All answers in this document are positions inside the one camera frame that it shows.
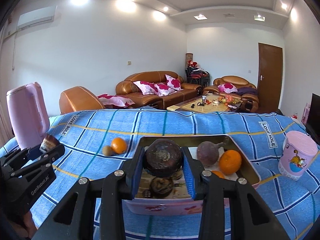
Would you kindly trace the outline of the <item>layered cake slice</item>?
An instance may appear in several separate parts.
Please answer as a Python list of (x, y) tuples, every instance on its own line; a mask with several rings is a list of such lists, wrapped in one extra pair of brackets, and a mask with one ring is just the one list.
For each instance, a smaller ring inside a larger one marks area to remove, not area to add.
[(47, 153), (50, 150), (52, 150), (53, 148), (55, 148), (60, 142), (51, 134), (46, 134), (46, 136), (44, 137), (39, 150), (42, 153)]

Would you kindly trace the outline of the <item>large orange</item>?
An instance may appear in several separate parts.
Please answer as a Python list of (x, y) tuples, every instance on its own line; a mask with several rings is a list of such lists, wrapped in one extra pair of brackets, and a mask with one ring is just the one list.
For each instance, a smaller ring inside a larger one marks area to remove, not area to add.
[(227, 150), (219, 159), (219, 169), (225, 175), (237, 172), (242, 163), (241, 154), (235, 150)]

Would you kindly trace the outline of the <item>dark round mangosteen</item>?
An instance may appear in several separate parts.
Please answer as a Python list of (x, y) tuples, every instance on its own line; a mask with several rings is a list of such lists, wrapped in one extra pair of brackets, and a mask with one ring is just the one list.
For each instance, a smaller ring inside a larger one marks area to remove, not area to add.
[(166, 178), (177, 172), (183, 163), (181, 148), (169, 139), (155, 140), (145, 151), (143, 168), (154, 177)]

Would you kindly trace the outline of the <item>orange in tin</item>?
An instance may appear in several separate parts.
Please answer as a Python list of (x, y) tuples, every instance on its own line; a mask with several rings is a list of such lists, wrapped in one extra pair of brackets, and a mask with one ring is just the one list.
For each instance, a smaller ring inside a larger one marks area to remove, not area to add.
[(212, 173), (217, 175), (219, 178), (225, 179), (225, 175), (220, 171), (212, 170)]

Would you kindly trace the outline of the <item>small brown kiwi fruit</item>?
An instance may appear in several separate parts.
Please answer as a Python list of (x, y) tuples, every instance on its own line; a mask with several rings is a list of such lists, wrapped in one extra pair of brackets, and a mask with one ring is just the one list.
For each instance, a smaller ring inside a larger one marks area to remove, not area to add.
[(114, 155), (114, 151), (111, 146), (106, 145), (102, 148), (102, 154), (106, 157), (111, 157)]

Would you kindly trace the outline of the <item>newspaper lining in tin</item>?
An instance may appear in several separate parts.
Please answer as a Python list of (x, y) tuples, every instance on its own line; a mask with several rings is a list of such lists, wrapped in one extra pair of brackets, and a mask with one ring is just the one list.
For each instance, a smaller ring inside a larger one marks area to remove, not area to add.
[[(191, 156), (197, 159), (196, 147), (188, 148)], [(219, 159), (227, 151), (226, 148), (219, 148)], [(219, 169), (219, 159), (213, 165), (209, 167), (204, 167), (207, 170), (217, 170)], [(225, 179), (236, 181), (238, 175), (235, 173), (231, 175), (225, 175)], [(150, 175), (146, 170), (143, 170), (142, 177), (140, 180), (138, 192), (135, 198), (143, 199), (183, 199), (191, 198), (188, 193), (182, 168), (175, 172), (169, 178), (158, 178)]]

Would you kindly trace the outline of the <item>pink metal tin box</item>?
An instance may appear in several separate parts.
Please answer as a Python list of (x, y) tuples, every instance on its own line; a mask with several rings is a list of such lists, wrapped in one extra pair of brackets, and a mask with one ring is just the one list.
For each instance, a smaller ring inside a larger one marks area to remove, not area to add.
[[(252, 163), (245, 156), (242, 149), (228, 135), (195, 135), (191, 137), (142, 137), (139, 146), (145, 150), (157, 140), (172, 141), (181, 149), (187, 149), (193, 159), (197, 159), (196, 151), (199, 144), (208, 141), (214, 144), (221, 144), (218, 155), (221, 156), (227, 150), (235, 150), (241, 155), (241, 166), (233, 174), (226, 175), (227, 180), (236, 181), (238, 178), (245, 178), (255, 189), (259, 186), (261, 177), (253, 167)], [(174, 183), (172, 191), (165, 197), (150, 195), (146, 198), (145, 194), (150, 191), (150, 184), (154, 176), (143, 170), (139, 188), (133, 200), (125, 200), (128, 209), (138, 215), (153, 216), (178, 216), (191, 215), (202, 212), (203, 190), (199, 188), (203, 182), (200, 172), (193, 174), (190, 167), (182, 167), (177, 173), (171, 176)]]

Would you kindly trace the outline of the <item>brown leather chair near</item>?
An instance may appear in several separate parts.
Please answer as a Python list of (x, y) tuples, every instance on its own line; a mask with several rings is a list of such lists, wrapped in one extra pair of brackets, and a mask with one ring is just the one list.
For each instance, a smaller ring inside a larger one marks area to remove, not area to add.
[(105, 108), (91, 91), (82, 86), (64, 90), (60, 94), (59, 107), (61, 114)]

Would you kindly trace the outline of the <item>pink floral pillow on floor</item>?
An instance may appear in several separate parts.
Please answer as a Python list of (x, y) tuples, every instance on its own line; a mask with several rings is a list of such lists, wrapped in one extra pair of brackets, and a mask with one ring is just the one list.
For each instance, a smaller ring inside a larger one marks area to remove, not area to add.
[(105, 107), (127, 108), (135, 104), (131, 99), (118, 95), (102, 94), (98, 99)]

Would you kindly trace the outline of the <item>wooden coffee table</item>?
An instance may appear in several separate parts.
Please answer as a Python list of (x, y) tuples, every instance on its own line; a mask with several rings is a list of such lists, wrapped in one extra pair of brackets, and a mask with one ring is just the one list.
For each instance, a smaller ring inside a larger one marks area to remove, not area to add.
[(190, 111), (195, 113), (213, 113), (213, 112), (236, 112), (240, 109), (242, 103), (236, 105), (228, 105), (218, 101), (219, 95), (206, 94), (196, 98), (186, 100), (169, 106), (170, 111)]

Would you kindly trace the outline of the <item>fruit pile on coffee table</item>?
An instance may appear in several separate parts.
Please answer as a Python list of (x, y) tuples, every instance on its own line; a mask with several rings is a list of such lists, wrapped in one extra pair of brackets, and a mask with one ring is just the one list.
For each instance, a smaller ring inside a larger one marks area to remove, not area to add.
[(236, 104), (242, 103), (242, 101), (239, 98), (236, 98), (231, 95), (219, 96), (217, 99), (220, 103), (223, 103), (223, 104), (227, 103), (228, 105), (236, 105)]

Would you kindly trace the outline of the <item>pink floral pillow left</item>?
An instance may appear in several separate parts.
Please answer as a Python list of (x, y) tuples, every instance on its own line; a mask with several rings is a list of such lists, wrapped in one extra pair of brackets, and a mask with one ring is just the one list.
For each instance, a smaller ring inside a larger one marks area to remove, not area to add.
[(141, 90), (143, 95), (158, 95), (158, 89), (152, 83), (147, 81), (135, 81), (133, 84)]

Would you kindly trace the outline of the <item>pink floral pillow middle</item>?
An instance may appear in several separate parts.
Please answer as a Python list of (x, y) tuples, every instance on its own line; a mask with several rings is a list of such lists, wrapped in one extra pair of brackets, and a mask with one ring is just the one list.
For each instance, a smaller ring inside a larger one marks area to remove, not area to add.
[(154, 83), (153, 86), (155, 87), (158, 96), (167, 96), (176, 93), (175, 90), (169, 88), (164, 83)]

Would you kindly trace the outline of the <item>pink floral pillow right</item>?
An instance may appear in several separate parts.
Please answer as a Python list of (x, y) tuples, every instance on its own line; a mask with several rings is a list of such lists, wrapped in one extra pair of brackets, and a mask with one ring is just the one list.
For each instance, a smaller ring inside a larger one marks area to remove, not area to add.
[(173, 78), (170, 75), (165, 74), (166, 80), (167, 80), (167, 86), (175, 91), (182, 90), (181, 88), (181, 82), (179, 79)]

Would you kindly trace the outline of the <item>brown wooden door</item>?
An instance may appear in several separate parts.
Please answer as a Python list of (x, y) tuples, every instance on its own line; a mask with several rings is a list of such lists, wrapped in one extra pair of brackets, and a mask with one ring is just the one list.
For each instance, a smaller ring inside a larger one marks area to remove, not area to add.
[(283, 49), (258, 43), (258, 50), (258, 112), (276, 112), (279, 107), (283, 80)]

